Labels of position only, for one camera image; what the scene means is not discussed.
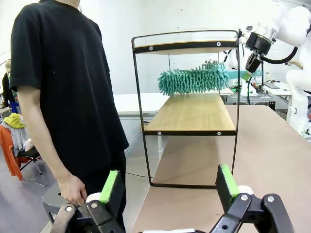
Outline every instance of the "brown tabletop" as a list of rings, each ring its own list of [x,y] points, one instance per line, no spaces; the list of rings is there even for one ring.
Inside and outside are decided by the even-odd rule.
[[[236,121],[236,106],[226,106]],[[218,163],[231,166],[233,136],[171,136],[154,182],[213,184]],[[311,145],[267,106],[242,105],[234,177],[255,195],[281,196],[297,233],[311,221]],[[216,190],[150,187],[133,233],[195,228],[209,232],[223,214]],[[256,233],[244,224],[241,233]]]

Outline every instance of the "green sponge pad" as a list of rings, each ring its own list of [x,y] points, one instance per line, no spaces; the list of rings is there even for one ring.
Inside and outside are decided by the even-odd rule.
[[[102,193],[99,197],[99,201],[104,205],[106,205],[110,201],[117,176],[118,171],[110,171]]]
[[[234,199],[240,193],[228,165],[218,166],[216,188],[220,197],[220,201],[223,205],[224,212],[226,213]]]

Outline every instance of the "black t-shirt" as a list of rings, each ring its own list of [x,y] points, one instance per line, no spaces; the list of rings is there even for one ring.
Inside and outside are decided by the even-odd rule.
[[[108,166],[128,147],[96,23],[67,4],[34,3],[17,16],[11,44],[11,89],[41,90],[42,115],[72,174]]]

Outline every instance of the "wooden shelf board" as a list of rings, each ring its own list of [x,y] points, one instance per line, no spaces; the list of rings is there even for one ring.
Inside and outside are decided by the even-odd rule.
[[[145,131],[235,131],[229,113],[217,94],[171,96]]]
[[[236,40],[218,41],[184,41],[165,44],[138,46],[135,53],[158,54],[158,55],[182,55],[217,53],[236,48]]]

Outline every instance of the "orange chair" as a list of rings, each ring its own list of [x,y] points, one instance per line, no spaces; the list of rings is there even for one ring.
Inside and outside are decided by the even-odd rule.
[[[25,152],[25,151],[20,151],[18,155],[15,157],[13,154],[14,151],[14,145],[11,137],[11,132],[0,125],[0,143],[1,147],[3,150],[4,158],[7,163],[7,166],[10,170],[10,173],[12,176],[17,176],[20,181],[26,180],[23,178],[23,175],[21,174],[21,171],[31,162],[34,162],[36,168],[38,169],[40,175],[42,175],[42,178],[45,182],[45,184],[33,182],[42,186],[46,186],[46,181],[45,178],[39,169],[39,167],[36,164],[37,159],[41,159],[41,155],[38,153],[36,148],[32,148],[31,150]]]

